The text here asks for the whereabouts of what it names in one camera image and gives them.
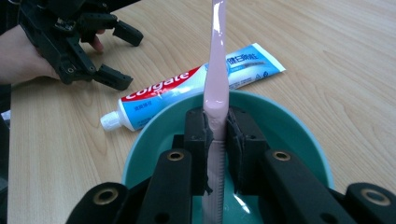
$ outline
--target plastic bowl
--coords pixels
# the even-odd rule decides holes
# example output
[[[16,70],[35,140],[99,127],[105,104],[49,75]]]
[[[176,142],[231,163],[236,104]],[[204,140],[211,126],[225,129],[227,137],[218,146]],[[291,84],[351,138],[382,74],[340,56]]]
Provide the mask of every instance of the plastic bowl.
[[[174,134],[184,133],[185,113],[202,106],[198,94],[166,107],[137,137],[125,163],[122,183],[131,188],[150,177],[162,152],[171,149]],[[260,95],[230,91],[230,105],[246,110],[257,122],[271,148],[294,152],[327,187],[333,188],[332,174],[314,135],[285,107]],[[262,223],[258,197],[233,193],[233,182],[226,174],[223,223]],[[192,223],[201,223],[200,197],[194,197]]]

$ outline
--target toothpaste cap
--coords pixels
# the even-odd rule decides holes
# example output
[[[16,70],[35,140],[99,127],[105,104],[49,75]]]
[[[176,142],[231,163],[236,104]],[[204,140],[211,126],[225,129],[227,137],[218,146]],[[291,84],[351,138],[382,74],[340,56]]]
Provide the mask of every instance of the toothpaste cap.
[[[122,126],[120,122],[120,116],[117,111],[113,111],[111,113],[102,116],[100,122],[102,123],[102,126],[105,129],[105,131],[113,131]]]

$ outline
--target colgate logo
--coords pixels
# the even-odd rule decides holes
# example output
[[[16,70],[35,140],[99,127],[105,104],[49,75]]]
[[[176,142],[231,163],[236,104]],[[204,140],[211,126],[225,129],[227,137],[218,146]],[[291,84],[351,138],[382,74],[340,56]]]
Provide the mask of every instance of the colgate logo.
[[[185,82],[187,79],[189,79],[192,75],[195,74],[195,72],[199,69],[200,67],[196,67],[194,69],[191,69],[189,72],[180,74],[176,77],[171,77],[169,79],[166,79],[158,84],[149,86],[141,91],[134,92],[130,95],[124,96],[121,98],[123,102],[127,101],[137,101],[137,100],[143,100],[143,99],[148,99],[150,97],[156,96],[156,95],[161,95],[164,94],[167,91],[172,90],[173,88],[176,88],[178,85],[182,84]]]

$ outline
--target pink toothpaste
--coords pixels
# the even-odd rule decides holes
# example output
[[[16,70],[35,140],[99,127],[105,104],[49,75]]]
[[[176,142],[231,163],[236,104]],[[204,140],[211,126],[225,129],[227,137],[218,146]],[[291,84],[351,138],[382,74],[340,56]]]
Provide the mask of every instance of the pink toothpaste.
[[[282,64],[258,44],[228,54],[226,62],[231,90],[285,71]],[[121,126],[131,131],[143,128],[167,106],[203,92],[207,66],[203,64],[120,98],[117,110],[101,118],[102,126],[106,131]]]

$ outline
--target wooden table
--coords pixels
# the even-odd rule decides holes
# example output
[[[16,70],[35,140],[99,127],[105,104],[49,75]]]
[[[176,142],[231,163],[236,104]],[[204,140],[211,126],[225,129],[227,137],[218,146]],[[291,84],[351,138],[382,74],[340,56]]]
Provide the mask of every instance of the wooden table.
[[[396,3],[229,0],[227,52],[257,42],[287,71],[242,90],[299,117],[323,147],[335,188],[396,192]],[[38,78],[12,93],[9,223],[65,223],[90,188],[120,182],[139,132],[99,119],[133,91],[208,61],[211,1],[144,0],[116,11],[144,35],[137,48],[106,32],[92,60],[134,77],[127,91]]]

